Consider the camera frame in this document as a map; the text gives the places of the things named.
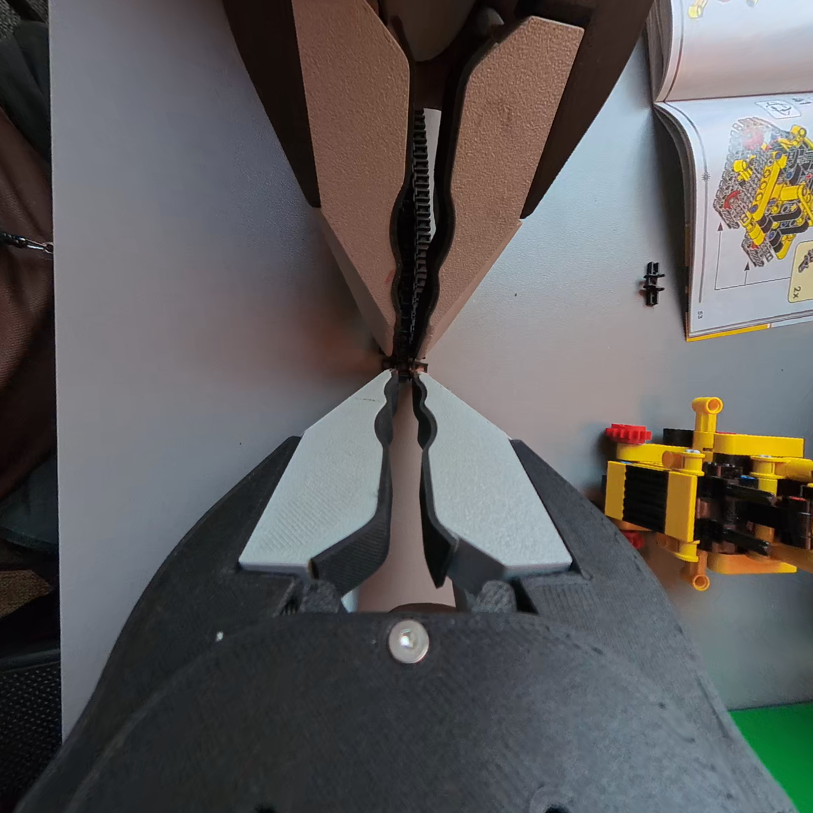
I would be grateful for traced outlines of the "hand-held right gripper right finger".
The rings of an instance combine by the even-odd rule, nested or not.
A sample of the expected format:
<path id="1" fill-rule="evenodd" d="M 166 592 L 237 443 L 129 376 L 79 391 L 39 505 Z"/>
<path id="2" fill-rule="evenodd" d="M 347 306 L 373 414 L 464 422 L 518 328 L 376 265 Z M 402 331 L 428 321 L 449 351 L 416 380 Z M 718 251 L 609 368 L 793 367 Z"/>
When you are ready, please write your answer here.
<path id="1" fill-rule="evenodd" d="M 572 556 L 512 440 L 426 373 L 413 385 L 423 550 L 437 587 L 564 572 Z"/>

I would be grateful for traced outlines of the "green plastic bin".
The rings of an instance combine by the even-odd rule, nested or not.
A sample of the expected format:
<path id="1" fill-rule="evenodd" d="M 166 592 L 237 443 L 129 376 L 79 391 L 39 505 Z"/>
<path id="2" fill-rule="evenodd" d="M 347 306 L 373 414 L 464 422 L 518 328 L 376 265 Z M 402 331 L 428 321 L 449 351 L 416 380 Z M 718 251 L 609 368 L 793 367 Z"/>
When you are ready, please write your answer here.
<path id="1" fill-rule="evenodd" d="M 730 714 L 798 810 L 812 812 L 812 702 Z"/>

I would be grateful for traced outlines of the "black lego track strip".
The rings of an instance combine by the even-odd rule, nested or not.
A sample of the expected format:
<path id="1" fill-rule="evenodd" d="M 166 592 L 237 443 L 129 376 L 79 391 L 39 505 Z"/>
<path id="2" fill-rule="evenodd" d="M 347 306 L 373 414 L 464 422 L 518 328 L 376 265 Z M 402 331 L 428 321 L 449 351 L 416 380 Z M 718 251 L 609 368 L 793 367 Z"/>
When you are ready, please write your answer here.
<path id="1" fill-rule="evenodd" d="M 395 274 L 391 293 L 395 359 L 422 359 L 429 321 L 440 295 L 437 269 L 428 263 L 432 243 L 432 191 L 428 133 L 424 109 L 412 111 L 406 174 L 394 204 L 391 243 Z"/>

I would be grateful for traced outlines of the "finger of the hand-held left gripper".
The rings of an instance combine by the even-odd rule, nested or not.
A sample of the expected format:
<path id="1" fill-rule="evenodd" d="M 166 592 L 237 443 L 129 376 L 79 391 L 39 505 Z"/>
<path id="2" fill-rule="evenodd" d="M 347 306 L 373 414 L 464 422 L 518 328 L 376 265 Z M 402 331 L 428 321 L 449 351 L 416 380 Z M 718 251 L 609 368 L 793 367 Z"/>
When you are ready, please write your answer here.
<path id="1" fill-rule="evenodd" d="M 406 173 L 407 56 L 364 1 L 294 1 L 320 224 L 386 354 L 393 351 L 391 216 Z"/>
<path id="2" fill-rule="evenodd" d="M 584 29 L 528 16 L 465 66 L 442 117 L 435 284 L 418 355 L 448 329 L 521 225 L 528 192 Z"/>

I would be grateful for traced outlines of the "person's torso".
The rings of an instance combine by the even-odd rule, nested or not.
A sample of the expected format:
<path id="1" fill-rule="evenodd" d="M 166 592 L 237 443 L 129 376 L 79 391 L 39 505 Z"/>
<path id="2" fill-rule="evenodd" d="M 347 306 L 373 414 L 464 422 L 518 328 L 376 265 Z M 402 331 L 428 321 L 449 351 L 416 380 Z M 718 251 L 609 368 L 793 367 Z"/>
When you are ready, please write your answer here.
<path id="1" fill-rule="evenodd" d="M 1 113 L 2 232 L 45 244 L 53 237 L 50 174 L 44 160 Z M 24 487 L 24 522 L 2 526 L 2 539 L 55 557 L 47 500 L 29 476 L 55 451 L 55 317 L 53 261 L 38 249 L 1 249 L 1 495 Z"/>

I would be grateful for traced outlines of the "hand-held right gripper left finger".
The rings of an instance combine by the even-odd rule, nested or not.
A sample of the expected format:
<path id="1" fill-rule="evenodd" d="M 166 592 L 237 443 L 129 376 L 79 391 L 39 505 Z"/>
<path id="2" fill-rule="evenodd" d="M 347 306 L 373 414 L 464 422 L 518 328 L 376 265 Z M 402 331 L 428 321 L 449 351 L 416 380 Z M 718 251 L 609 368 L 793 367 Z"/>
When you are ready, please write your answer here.
<path id="1" fill-rule="evenodd" d="M 329 582 L 350 594 L 389 552 L 390 444 L 399 376 L 381 372 L 311 425 L 239 557 L 248 571 Z"/>

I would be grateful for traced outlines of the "yellow lego bulldozer model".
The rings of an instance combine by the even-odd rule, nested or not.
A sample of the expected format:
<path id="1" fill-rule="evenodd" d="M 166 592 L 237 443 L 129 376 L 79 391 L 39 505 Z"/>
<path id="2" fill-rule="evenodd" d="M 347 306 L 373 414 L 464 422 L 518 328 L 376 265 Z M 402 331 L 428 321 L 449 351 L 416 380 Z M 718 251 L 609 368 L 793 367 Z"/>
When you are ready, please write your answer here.
<path id="1" fill-rule="evenodd" d="M 648 534 L 699 592 L 708 572 L 812 572 L 812 460 L 800 437 L 723 432 L 721 398 L 692 401 L 692 429 L 613 423 L 604 513 L 637 549 Z"/>

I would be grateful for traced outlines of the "lego instruction booklet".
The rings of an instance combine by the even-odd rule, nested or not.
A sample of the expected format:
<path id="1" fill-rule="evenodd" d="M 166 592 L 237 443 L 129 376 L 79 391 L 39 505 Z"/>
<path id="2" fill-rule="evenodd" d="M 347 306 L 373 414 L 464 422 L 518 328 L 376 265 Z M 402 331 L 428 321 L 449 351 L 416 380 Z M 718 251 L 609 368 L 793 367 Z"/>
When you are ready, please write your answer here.
<path id="1" fill-rule="evenodd" d="M 647 43 L 685 184 L 687 340 L 810 321 L 812 2 L 655 2 Z"/>

